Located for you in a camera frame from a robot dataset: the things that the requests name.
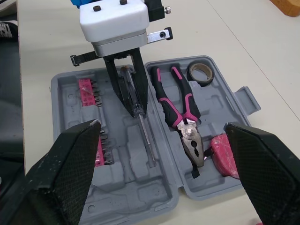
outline white table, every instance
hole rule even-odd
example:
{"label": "white table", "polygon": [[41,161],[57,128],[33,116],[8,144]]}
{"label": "white table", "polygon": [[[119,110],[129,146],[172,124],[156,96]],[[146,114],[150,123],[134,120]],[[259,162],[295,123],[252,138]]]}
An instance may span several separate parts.
{"label": "white table", "polygon": [[[268,0],[163,0],[172,13],[148,32],[171,26],[174,40],[141,48],[144,63],[208,55],[232,91],[248,86],[262,110],[252,126],[276,134],[298,157],[300,134],[300,17],[283,15]],[[25,163],[28,171],[52,146],[50,81],[58,73],[105,67],[95,60],[73,67],[69,56],[92,51],[69,0],[18,1]],[[130,63],[119,60],[118,64]],[[141,224],[255,225],[243,190],[192,201],[180,190],[171,213]]]}

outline open tool case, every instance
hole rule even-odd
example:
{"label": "open tool case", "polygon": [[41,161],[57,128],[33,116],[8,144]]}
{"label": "open tool case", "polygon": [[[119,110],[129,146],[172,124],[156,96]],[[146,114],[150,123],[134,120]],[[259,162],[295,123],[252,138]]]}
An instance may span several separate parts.
{"label": "open tool case", "polygon": [[[112,149],[113,164],[95,167],[80,224],[128,225],[158,216],[176,207],[179,187],[183,187],[194,200],[242,188],[240,180],[223,177],[210,158],[199,169],[200,176],[193,179],[192,165],[179,134],[165,123],[165,114],[151,84],[150,69],[153,66],[160,68],[167,96],[182,111],[182,97],[170,67],[179,63],[185,75],[192,62],[209,66],[214,74],[214,80],[206,87],[201,87],[196,81],[189,82],[201,113],[197,129],[203,138],[204,149],[209,148],[214,136],[225,133],[227,122],[249,126],[247,116],[260,110],[248,87],[231,92],[216,64],[207,56],[147,63],[149,88],[145,123],[157,162],[152,168],[148,164],[137,119],[130,116],[115,95],[105,68],[63,73],[52,79],[54,139],[76,124],[99,119]],[[82,107],[78,87],[80,78],[97,82],[101,107]]]}

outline screw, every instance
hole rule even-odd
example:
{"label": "screw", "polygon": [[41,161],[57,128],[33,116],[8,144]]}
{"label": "screw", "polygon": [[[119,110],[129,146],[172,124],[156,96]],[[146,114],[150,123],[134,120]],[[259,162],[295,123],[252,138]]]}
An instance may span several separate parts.
{"label": "screw", "polygon": [[191,135],[192,135],[192,132],[193,132],[192,129],[187,129],[187,135],[188,135],[188,136],[191,136]]}
{"label": "screw", "polygon": [[121,5],[126,5],[127,4],[127,0],[120,0],[120,4]]}
{"label": "screw", "polygon": [[101,10],[101,7],[100,7],[100,6],[94,6],[94,7],[93,7],[93,10],[94,10],[95,12],[98,12],[98,11]]}
{"label": "screw", "polygon": [[166,14],[170,14],[170,13],[171,13],[171,7],[167,6],[167,7],[165,8],[165,13],[166,13]]}

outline pink and black pliers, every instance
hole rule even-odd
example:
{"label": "pink and black pliers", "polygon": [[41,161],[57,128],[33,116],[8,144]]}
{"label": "pink and black pliers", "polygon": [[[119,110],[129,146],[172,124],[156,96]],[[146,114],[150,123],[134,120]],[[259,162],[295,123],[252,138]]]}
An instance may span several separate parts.
{"label": "pink and black pliers", "polygon": [[[152,84],[156,91],[156,98],[163,107],[165,121],[168,126],[177,129],[179,132],[184,151],[192,162],[193,167],[199,168],[204,166],[203,142],[196,128],[196,122],[201,114],[195,103],[192,89],[182,74],[179,65],[172,65],[171,73],[182,94],[183,115],[180,114],[167,97],[161,83],[160,69],[153,67],[151,68],[151,76]],[[195,172],[192,172],[192,174],[193,177],[199,176]]]}

